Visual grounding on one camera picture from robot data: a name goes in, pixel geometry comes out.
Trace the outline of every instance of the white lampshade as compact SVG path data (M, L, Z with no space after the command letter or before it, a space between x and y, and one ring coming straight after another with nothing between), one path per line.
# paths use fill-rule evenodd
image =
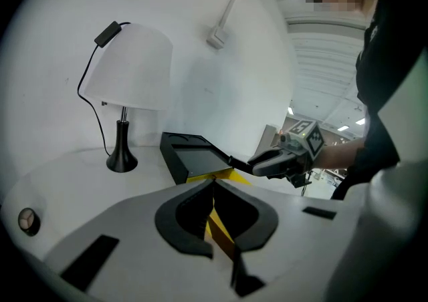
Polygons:
M85 94L130 108L166 110L172 54L171 41L159 30L125 25L95 67Z

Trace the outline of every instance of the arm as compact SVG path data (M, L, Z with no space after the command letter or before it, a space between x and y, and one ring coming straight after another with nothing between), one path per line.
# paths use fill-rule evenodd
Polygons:
M356 151L364 148L366 138L360 138L351 142L325 146L315 159L314 168L319 169L346 169L354 164Z

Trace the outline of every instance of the round button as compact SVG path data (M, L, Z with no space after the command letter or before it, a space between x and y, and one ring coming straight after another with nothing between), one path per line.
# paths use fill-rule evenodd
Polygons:
M34 210L25 208L19 213L18 225L25 234L32 237L39 232L40 219Z

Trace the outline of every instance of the ceiling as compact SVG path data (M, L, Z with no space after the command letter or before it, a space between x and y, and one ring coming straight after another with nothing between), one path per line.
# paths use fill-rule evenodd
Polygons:
M361 137L364 107L357 98L355 62L363 46L366 21L356 13L319 11L305 0L276 0L298 58L291 107L294 117L318 120L321 127ZM338 128L347 125L343 132Z

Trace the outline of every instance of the black cutout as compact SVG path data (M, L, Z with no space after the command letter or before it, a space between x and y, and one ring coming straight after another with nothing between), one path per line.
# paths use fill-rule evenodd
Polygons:
M205 232L208 216L213 210L212 184L212 180L203 181L166 201L156 211L154 223L158 232L178 252L213 258L213 248L203 240L201 227L204 222Z
M266 202L216 181L215 210L241 252L261 249L278 227L278 214Z
M247 269L239 252L235 252L233 261L232 282L231 286L240 296L246 296L262 288L265 284L256 276L249 276Z
M262 248L278 226L276 211L266 202L248 195L222 180L206 180L159 207L154 222L162 238L181 253L213 258L213 249L203 240L213 209L235 241L231 286L245 296L264 286L249 276L242 252Z
M116 238L101 235L61 274L61 278L86 291L118 243Z
M316 216L321 216L322 218L326 218L330 220L333 220L334 217L336 216L336 212L332 212L331 210L319 209L315 207L306 207L302 212L316 215Z

